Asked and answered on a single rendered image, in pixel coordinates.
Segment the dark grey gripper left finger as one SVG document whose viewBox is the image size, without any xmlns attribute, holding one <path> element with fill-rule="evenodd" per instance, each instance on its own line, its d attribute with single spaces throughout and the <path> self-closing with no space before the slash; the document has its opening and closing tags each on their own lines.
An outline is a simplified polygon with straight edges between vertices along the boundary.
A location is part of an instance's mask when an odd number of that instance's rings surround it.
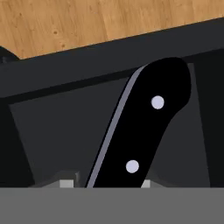
<svg viewBox="0 0 224 224">
<path fill-rule="evenodd" d="M 58 171 L 51 177 L 39 180 L 31 188 L 75 188 L 80 186 L 78 171 Z"/>
</svg>

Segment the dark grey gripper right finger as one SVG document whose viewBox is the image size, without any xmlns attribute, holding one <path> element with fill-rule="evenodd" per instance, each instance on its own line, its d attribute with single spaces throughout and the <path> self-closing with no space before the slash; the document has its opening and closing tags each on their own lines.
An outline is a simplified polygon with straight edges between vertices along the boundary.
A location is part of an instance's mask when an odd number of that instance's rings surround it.
<svg viewBox="0 0 224 224">
<path fill-rule="evenodd" d="M 142 183 L 142 188 L 159 188 L 159 187 L 174 187 L 174 185 L 162 180 L 155 173 L 149 172 Z"/>
</svg>

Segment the black-handled kitchen knife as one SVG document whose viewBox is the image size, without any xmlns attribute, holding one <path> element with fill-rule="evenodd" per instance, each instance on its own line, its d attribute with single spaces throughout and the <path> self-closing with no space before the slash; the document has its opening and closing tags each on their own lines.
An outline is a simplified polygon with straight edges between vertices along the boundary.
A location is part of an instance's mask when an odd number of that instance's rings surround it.
<svg viewBox="0 0 224 224">
<path fill-rule="evenodd" d="M 181 58 L 138 68 L 122 91 L 86 187 L 140 187 L 167 126 L 188 103 L 191 87 Z"/>
</svg>

